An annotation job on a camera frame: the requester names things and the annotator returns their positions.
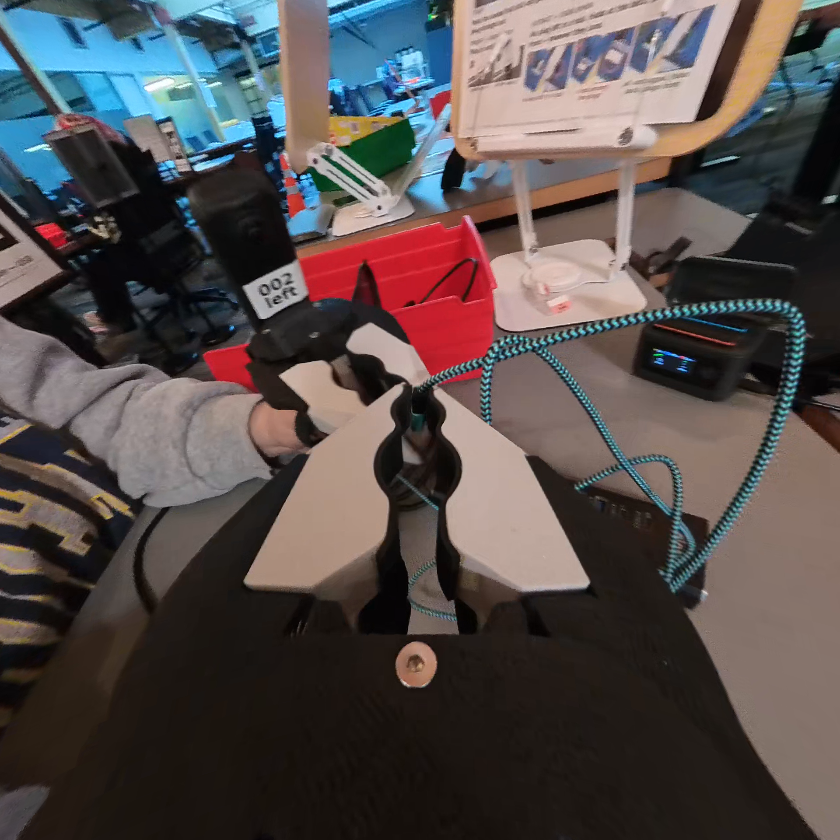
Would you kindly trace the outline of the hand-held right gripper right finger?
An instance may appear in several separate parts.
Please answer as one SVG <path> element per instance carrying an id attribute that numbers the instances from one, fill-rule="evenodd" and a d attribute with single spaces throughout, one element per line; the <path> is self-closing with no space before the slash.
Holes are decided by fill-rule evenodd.
<path id="1" fill-rule="evenodd" d="M 585 592 L 589 576 L 519 446 L 441 389 L 429 397 L 436 569 L 458 630 L 535 595 Z"/>

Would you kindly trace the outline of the black battery charger with display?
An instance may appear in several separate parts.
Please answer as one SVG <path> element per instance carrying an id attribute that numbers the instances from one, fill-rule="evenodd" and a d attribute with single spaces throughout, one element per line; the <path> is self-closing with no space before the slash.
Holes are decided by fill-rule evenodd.
<path id="1" fill-rule="evenodd" d="M 788 301 L 797 271 L 729 257 L 689 257 L 677 267 L 667 292 L 669 306 L 770 297 Z M 709 402 L 735 393 L 760 352 L 770 346 L 779 317 L 761 313 L 688 314 L 641 329 L 633 374 Z"/>

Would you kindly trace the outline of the plain wooden document stand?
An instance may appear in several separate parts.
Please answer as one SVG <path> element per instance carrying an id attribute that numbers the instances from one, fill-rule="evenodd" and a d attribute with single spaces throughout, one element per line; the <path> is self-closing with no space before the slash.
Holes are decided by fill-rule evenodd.
<path id="1" fill-rule="evenodd" d="M 414 215 L 405 186 L 393 192 L 330 140 L 328 2 L 279 1 L 277 7 L 290 166 L 297 173 L 312 168 L 352 197 L 333 211 L 332 236 L 368 232 Z"/>

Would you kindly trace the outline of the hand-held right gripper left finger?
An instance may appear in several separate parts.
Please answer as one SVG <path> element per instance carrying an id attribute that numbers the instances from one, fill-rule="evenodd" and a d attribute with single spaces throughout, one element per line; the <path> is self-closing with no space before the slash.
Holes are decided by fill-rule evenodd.
<path id="1" fill-rule="evenodd" d="M 365 634 L 405 634 L 411 607 L 398 510 L 411 386 L 394 385 L 317 444 L 245 575 L 255 592 L 339 604 Z"/>

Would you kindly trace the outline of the framed white sign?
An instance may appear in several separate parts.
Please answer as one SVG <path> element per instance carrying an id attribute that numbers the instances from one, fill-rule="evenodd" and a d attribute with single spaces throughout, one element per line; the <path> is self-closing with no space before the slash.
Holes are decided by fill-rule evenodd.
<path id="1" fill-rule="evenodd" d="M 1 192 L 1 312 L 64 286 L 67 262 Z"/>

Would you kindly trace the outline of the black office chair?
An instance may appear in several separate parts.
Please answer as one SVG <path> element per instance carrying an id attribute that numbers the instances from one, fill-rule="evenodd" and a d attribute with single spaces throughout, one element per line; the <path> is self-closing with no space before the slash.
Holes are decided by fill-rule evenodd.
<path id="1" fill-rule="evenodd" d="M 108 139 L 96 128 L 83 129 L 81 138 L 92 144 L 91 168 L 108 189 L 109 203 L 102 210 L 115 228 L 87 263 L 96 303 L 87 324 L 110 334 L 141 329 L 161 348 L 164 373 L 184 373 L 197 354 L 168 343 L 161 321 L 170 316 L 187 341 L 213 347 L 231 338 L 235 328 L 212 321 L 205 306 L 219 303 L 234 312 L 240 306 L 217 287 L 187 286 L 187 275 L 205 254 L 151 154 L 125 138 Z"/>

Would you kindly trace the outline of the person's striped knit sweater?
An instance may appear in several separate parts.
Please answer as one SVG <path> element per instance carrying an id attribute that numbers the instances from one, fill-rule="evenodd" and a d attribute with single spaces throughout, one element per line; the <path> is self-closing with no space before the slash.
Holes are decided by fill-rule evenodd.
<path id="1" fill-rule="evenodd" d="M 142 505 L 58 432 L 1 419 L 1 730 L 24 704 Z"/>

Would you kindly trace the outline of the orange traffic cone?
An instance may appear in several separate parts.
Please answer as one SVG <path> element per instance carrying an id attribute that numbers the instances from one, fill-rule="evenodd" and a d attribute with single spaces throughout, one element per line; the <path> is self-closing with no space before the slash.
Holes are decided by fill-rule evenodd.
<path id="1" fill-rule="evenodd" d="M 306 201 L 301 194 L 298 177 L 291 169 L 288 155 L 285 151 L 280 154 L 279 161 L 287 198 L 287 214 L 289 218 L 294 218 L 307 209 Z"/>

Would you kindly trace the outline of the black multiport usb hub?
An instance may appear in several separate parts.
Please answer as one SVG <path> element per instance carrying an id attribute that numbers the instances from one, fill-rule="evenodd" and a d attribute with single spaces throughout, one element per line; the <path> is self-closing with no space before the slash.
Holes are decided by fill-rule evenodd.
<path id="1" fill-rule="evenodd" d="M 612 521 L 622 522 L 623 532 L 633 531 L 634 540 L 643 549 L 646 559 L 658 570 L 665 568 L 669 547 L 670 520 L 650 501 L 636 499 L 613 490 L 589 487 L 579 492 L 593 508 Z M 683 516 L 683 524 L 694 537 L 697 546 L 710 533 L 709 521 L 693 514 Z M 706 567 L 701 567 L 683 584 L 677 593 L 686 609 L 693 609 L 707 598 Z"/>

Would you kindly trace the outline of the green plastic bin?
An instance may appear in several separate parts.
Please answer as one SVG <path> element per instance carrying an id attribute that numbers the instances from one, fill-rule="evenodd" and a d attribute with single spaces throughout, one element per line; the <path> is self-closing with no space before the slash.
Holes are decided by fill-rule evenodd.
<path id="1" fill-rule="evenodd" d="M 376 177 L 388 175 L 406 165 L 416 144 L 414 129 L 406 117 L 329 118 L 333 145 Z"/>

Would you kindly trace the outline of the person's left hand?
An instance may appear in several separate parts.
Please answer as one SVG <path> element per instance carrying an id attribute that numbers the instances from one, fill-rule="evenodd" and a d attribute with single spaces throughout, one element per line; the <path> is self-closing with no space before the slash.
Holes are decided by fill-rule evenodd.
<path id="1" fill-rule="evenodd" d="M 298 414 L 271 407 L 264 401 L 255 404 L 247 429 L 253 446 L 265 460 L 308 453 L 297 433 Z"/>

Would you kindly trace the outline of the person's left forearm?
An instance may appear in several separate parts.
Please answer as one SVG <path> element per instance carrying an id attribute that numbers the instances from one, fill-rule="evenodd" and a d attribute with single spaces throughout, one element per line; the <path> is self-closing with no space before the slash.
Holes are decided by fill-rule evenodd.
<path id="1" fill-rule="evenodd" d="M 143 364 L 99 369 L 2 319 L 1 398 L 13 415 L 67 434 L 124 493 L 153 507 L 272 477 L 249 432 L 263 402 L 240 385 L 171 378 Z"/>

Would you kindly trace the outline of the wooden edged workbench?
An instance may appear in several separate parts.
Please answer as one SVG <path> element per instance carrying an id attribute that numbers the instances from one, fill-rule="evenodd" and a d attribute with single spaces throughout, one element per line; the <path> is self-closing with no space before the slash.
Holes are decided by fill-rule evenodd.
<path id="1" fill-rule="evenodd" d="M 568 204 L 593 203 L 598 196 L 614 193 L 618 187 L 618 163 L 595 159 L 527 163 L 531 187 L 531 206 L 536 214 L 546 208 Z M 349 234 L 326 237 L 297 245 L 300 257 L 315 256 L 371 239 L 399 234 L 407 230 L 441 224 L 453 227 L 468 216 L 479 229 L 509 226 L 516 221 L 516 203 L 510 169 L 503 166 L 490 180 L 466 173 L 462 188 L 443 193 L 442 173 L 422 175 L 407 190 L 414 214 L 402 220 Z"/>

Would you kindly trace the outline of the red plastic bin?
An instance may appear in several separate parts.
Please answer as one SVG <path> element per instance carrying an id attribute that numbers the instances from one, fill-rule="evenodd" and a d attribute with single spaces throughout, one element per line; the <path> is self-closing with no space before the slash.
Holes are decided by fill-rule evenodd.
<path id="1" fill-rule="evenodd" d="M 494 340 L 496 282 L 484 242 L 465 216 L 301 259 L 312 299 L 350 299 L 358 269 L 372 269 L 384 309 L 431 374 L 481 356 Z"/>

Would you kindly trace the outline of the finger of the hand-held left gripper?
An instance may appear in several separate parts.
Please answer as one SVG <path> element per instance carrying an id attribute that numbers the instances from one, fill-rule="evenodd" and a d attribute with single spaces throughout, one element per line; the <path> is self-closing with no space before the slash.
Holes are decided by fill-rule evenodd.
<path id="1" fill-rule="evenodd" d="M 348 372 L 353 387 L 337 379 L 331 363 L 297 364 L 280 380 L 306 403 L 312 425 L 324 435 L 343 435 L 346 427 L 365 435 L 393 434 L 392 405 L 371 408 L 374 392 L 386 393 L 392 374 L 380 363 L 353 363 Z"/>
<path id="2" fill-rule="evenodd" d="M 371 322 L 352 331 L 334 359 L 336 393 L 352 403 L 373 403 L 396 385 L 417 386 L 427 378 L 416 349 Z"/>

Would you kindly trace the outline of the printed instruction sheet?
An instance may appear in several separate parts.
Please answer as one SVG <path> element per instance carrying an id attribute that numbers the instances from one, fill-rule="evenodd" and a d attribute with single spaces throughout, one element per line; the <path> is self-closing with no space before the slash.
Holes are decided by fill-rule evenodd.
<path id="1" fill-rule="evenodd" d="M 462 137 L 697 116 L 737 2 L 464 2 Z"/>

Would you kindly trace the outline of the instruction sheet on wooden stand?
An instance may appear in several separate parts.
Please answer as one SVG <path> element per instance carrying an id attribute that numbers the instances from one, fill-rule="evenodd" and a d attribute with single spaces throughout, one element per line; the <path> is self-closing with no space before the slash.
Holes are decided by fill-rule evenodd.
<path id="1" fill-rule="evenodd" d="M 628 117 L 588 122 L 578 129 L 505 133 L 466 138 L 459 134 L 464 2 L 454 16 L 453 114 L 457 151 L 468 161 L 499 161 L 511 170 L 521 248 L 491 261 L 499 329 L 530 332 L 634 314 L 646 298 L 629 276 L 637 168 L 697 151 L 740 120 L 767 85 L 791 36 L 802 2 L 737 2 L 706 93 L 691 122 L 648 125 Z M 618 163 L 614 245 L 594 238 L 540 246 L 532 219 L 527 163 L 606 160 Z"/>

